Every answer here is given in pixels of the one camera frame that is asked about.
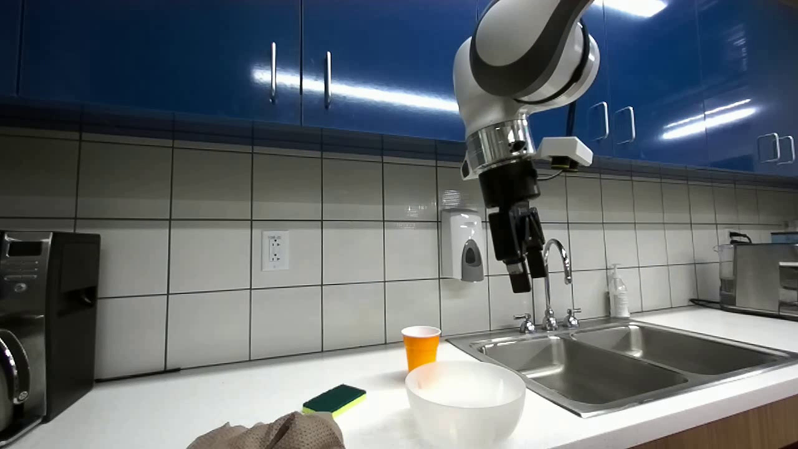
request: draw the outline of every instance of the orange cup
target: orange cup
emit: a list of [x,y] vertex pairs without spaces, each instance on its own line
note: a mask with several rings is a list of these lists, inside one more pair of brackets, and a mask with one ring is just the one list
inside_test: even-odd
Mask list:
[[405,327],[401,328],[406,371],[431,364],[440,357],[442,328],[440,327]]

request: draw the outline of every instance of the towel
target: towel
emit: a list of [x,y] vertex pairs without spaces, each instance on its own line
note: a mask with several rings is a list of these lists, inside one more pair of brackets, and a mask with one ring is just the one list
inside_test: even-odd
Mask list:
[[221,423],[198,436],[189,449],[344,449],[344,436],[330,414],[294,411],[271,423]]

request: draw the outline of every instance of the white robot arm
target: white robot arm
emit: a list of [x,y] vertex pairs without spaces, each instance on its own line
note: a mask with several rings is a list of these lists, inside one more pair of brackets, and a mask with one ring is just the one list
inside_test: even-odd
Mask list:
[[533,149],[527,117],[579,99],[599,75],[599,45],[579,21],[592,0],[493,0],[456,49],[453,91],[466,122],[463,177],[481,184],[496,258],[514,292],[544,277],[533,160],[573,169],[593,151],[579,136]]

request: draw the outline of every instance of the sink basin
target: sink basin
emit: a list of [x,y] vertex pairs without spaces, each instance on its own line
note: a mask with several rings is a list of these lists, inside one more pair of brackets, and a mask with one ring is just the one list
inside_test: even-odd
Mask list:
[[674,369],[564,337],[487,340],[472,346],[478,358],[518,371],[528,389],[577,414],[654,398],[689,382]]
[[518,371],[532,391],[579,416],[796,361],[790,351],[635,322],[458,340],[453,346]]
[[649,358],[702,377],[734,373],[789,358],[789,353],[763,346],[640,325],[581,331],[573,337],[573,341]]

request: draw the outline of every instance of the electrical outlet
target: electrical outlet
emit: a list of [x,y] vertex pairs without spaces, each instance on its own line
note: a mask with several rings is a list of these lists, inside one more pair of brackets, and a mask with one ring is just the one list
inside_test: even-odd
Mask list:
[[264,231],[261,268],[278,272],[291,266],[291,238],[290,231]]

